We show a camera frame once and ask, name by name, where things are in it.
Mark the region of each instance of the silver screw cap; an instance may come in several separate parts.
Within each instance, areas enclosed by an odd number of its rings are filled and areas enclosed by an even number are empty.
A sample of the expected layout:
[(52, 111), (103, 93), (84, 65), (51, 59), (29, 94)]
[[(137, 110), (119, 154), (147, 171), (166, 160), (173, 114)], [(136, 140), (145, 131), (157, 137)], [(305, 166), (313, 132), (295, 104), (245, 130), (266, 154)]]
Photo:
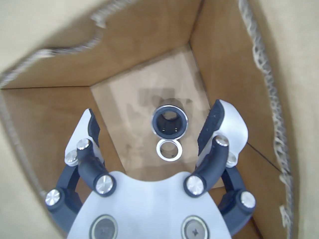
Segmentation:
[(65, 160), (68, 163), (72, 163), (72, 162), (76, 161), (77, 156), (78, 156), (78, 151), (76, 149), (74, 149), (74, 150), (70, 151), (67, 155), (65, 155)]
[(189, 190), (189, 192), (192, 193), (193, 195), (200, 195), (204, 191), (203, 181), (195, 175), (190, 176), (187, 179), (186, 187)]
[(48, 206), (55, 205), (60, 200), (60, 192), (57, 189), (50, 190), (45, 197), (45, 203)]
[(198, 216), (190, 216), (182, 224), (183, 239), (208, 239), (208, 228)]
[(95, 189), (99, 194), (109, 192), (113, 187), (113, 180), (109, 175), (101, 176), (96, 182)]
[(240, 200), (241, 203), (246, 207), (246, 208), (254, 208), (256, 205), (256, 199), (255, 197), (248, 191), (243, 191), (240, 195)]
[(220, 146), (223, 146), (223, 147), (227, 147), (229, 145), (228, 139), (223, 135), (217, 135), (216, 142), (217, 142), (217, 144), (219, 144)]
[(90, 142), (91, 141), (89, 139), (80, 140), (77, 143), (77, 148), (80, 149), (80, 150), (85, 149), (85, 148), (87, 148), (90, 145)]

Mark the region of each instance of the corrugated cardboard edge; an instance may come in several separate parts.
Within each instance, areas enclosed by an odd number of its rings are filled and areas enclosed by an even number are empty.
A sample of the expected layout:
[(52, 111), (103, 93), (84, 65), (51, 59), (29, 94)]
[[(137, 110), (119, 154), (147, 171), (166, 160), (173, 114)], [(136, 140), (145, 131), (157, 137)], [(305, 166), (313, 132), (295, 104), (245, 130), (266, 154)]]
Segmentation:
[(281, 169), (281, 175), (279, 178), (286, 187), (286, 205), (281, 205), (279, 207), (279, 211), (282, 216), (283, 226), (287, 228), (287, 238), (290, 239), (292, 238), (294, 219), (293, 178), (287, 145), (286, 128), (282, 117), (282, 109), (269, 59), (265, 50), (265, 45), (262, 41), (261, 33), (258, 31), (257, 22), (254, 19), (248, 0), (237, 1), (247, 32), (253, 42), (252, 51), (254, 62), (257, 68), (261, 70), (268, 90), (275, 130), (273, 147)]

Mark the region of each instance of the cardboard bottom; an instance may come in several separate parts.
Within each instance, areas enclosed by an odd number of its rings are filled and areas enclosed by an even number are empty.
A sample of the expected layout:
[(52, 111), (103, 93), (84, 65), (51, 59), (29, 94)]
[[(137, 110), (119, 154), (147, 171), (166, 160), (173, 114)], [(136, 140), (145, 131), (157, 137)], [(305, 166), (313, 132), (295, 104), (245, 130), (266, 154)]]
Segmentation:
[[(188, 45), (95, 84), (91, 91), (128, 176), (157, 181), (178, 172), (194, 171), (197, 137), (210, 105)], [(174, 162), (157, 155), (160, 139), (151, 128), (154, 110), (169, 98), (182, 103), (189, 122), (186, 134), (179, 140), (182, 155)], [(220, 179), (215, 187), (221, 186)]]

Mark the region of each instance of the washer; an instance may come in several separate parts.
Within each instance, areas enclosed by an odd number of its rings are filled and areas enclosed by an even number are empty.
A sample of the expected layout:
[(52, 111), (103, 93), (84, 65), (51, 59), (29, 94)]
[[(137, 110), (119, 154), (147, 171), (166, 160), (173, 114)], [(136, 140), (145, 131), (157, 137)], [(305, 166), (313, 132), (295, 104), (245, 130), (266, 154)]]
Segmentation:
[[(166, 157), (164, 157), (163, 156), (163, 154), (162, 154), (162, 152), (161, 152), (161, 147), (162, 147), (162, 145), (164, 144), (164, 143), (166, 143), (166, 142), (171, 142), (171, 143), (173, 143), (176, 147), (177, 147), (177, 155), (175, 156), (175, 157), (173, 157), (173, 158), (166, 158)], [(157, 143), (157, 145), (156, 145), (156, 152), (157, 152), (157, 155), (161, 158), (161, 159), (163, 159), (164, 161), (168, 161), (168, 162), (173, 162), (173, 161), (176, 161), (176, 160), (178, 160), (179, 158), (180, 158), (180, 156), (181, 156), (181, 154), (182, 154), (182, 152), (183, 152), (183, 148), (182, 148), (182, 146), (181, 146), (181, 144), (179, 143), (179, 141), (177, 141), (177, 140), (160, 140), (158, 143)]]

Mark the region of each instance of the metal ring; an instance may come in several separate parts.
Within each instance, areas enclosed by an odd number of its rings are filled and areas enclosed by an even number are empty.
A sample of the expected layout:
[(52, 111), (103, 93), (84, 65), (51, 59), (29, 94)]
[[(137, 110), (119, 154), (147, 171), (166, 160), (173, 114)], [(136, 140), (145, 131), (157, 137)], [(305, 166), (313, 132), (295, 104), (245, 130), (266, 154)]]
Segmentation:
[[(167, 119), (164, 114), (173, 112), (176, 118)], [(187, 131), (188, 117), (177, 99), (166, 99), (154, 111), (151, 126), (155, 135), (165, 140), (178, 140)]]
[[(177, 147), (177, 155), (175, 156), (175, 157), (173, 157), (173, 158), (166, 158), (166, 157), (164, 157), (163, 155), (162, 155), (162, 152), (161, 152), (161, 147), (162, 147), (162, 145), (164, 144), (164, 143), (166, 143), (166, 142), (171, 142), (171, 143), (174, 143), (175, 144), (175, 146)], [(173, 161), (176, 161), (176, 160), (178, 160), (179, 158), (180, 158), (180, 156), (181, 156), (181, 154), (182, 154), (182, 152), (183, 152), (183, 148), (182, 148), (182, 146), (181, 146), (181, 144), (179, 143), (179, 141), (177, 141), (177, 140), (164, 140), (164, 139), (162, 139), (162, 140), (160, 140), (158, 143), (157, 143), (157, 145), (156, 145), (156, 152), (157, 152), (157, 155), (161, 158), (161, 159), (163, 159), (164, 161), (168, 161), (168, 162), (173, 162)]]

